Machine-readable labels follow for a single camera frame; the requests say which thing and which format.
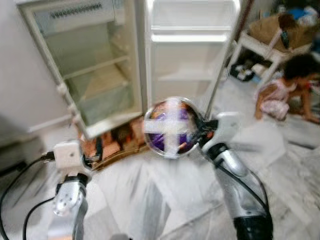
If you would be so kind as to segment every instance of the white wall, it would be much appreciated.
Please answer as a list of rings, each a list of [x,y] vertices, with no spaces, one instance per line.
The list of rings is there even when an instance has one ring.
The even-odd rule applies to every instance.
[[[0,141],[66,119],[55,89],[15,1],[0,0]]]

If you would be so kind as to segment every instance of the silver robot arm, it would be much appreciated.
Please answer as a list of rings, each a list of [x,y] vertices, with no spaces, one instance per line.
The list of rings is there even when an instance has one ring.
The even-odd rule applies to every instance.
[[[220,113],[216,120],[214,136],[211,139],[200,139],[199,144],[202,153],[213,164],[237,238],[271,240],[273,223],[265,188],[226,144],[239,129],[237,114]]]
[[[88,210],[86,186],[93,173],[90,163],[100,156],[85,158],[77,140],[57,144],[53,152],[56,167],[65,178],[56,189],[48,240],[83,240],[84,218]],[[129,238],[125,234],[116,234],[111,240]]]

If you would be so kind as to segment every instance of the refrigerator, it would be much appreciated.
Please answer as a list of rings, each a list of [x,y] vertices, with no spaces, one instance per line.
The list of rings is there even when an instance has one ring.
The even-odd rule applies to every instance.
[[[211,108],[240,0],[18,0],[66,103],[87,139],[167,97]]]

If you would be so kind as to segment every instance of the black handle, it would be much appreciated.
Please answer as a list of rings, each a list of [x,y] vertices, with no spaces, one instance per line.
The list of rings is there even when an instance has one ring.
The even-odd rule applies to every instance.
[[[233,224],[238,240],[272,240],[273,229],[270,219],[264,216],[237,217]]]

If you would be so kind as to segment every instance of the pink dress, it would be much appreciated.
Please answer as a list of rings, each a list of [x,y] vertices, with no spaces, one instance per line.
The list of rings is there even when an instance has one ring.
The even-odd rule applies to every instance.
[[[289,105],[287,104],[289,93],[296,89],[297,84],[294,83],[287,87],[280,79],[275,79],[263,87],[259,92],[270,85],[276,85],[277,88],[264,99],[260,106],[260,110],[278,120],[283,120],[289,110]]]

